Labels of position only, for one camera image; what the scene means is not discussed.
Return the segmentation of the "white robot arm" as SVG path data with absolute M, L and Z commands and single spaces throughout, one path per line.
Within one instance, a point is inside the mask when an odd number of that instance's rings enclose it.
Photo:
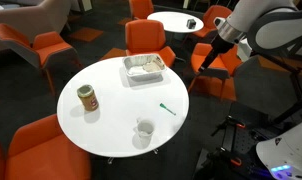
M 261 55 L 302 60 L 302 10 L 293 0 L 240 0 L 227 18 L 213 22 L 218 33 L 199 72 L 243 38 Z

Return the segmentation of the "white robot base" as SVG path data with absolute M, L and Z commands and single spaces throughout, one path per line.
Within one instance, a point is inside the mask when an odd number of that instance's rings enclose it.
M 275 138 L 259 142 L 256 153 L 276 180 L 302 180 L 302 122 Z

